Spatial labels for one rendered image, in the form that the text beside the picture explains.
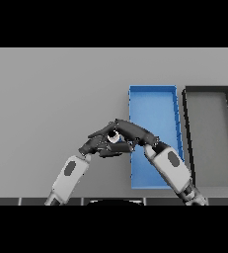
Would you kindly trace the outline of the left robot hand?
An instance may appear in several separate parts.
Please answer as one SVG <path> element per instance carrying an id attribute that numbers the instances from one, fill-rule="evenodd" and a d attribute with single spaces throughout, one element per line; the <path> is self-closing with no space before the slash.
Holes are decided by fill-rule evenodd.
<path id="1" fill-rule="evenodd" d="M 103 158 L 120 156 L 123 153 L 130 153 L 132 151 L 133 147 L 128 142 L 118 141 L 112 143 L 106 136 L 102 135 L 90 138 L 79 148 L 79 152 L 84 156 L 99 153 L 99 156 Z"/>

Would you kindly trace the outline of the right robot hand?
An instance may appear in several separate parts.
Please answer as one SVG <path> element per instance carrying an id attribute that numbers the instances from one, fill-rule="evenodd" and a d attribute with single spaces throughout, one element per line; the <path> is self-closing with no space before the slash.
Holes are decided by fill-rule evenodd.
<path id="1" fill-rule="evenodd" d="M 159 137 L 154 135 L 144 127 L 138 126 L 134 123 L 116 119 L 114 122 L 110 122 L 104 128 L 89 135 L 89 138 L 93 138 L 98 135 L 106 136 L 110 131 L 117 131 L 127 141 L 132 141 L 134 144 L 144 146 L 149 144 L 156 146 L 159 143 Z"/>

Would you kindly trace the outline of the dark grey bin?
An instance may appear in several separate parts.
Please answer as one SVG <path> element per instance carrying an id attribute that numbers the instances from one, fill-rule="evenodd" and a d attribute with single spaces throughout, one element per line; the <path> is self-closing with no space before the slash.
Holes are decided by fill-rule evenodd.
<path id="1" fill-rule="evenodd" d="M 228 86 L 186 86 L 182 95 L 194 183 L 228 187 Z"/>

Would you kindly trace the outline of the blue pipe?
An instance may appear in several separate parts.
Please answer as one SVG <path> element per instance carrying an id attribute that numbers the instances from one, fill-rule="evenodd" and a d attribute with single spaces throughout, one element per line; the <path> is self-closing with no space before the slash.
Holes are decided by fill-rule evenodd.
<path id="1" fill-rule="evenodd" d="M 110 131 L 108 134 L 108 140 L 111 143 L 117 143 L 120 140 L 119 133 L 115 130 Z"/>

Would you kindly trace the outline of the blue bin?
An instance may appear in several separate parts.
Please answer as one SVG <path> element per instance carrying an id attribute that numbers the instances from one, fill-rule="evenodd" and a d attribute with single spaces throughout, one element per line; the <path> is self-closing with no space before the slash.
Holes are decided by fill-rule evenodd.
<path id="1" fill-rule="evenodd" d="M 129 120 L 159 136 L 160 140 L 184 158 L 179 100 L 175 85 L 130 85 Z M 131 188 L 135 190 L 169 189 L 158 171 L 149 163 L 144 149 L 136 145 L 130 155 Z"/>

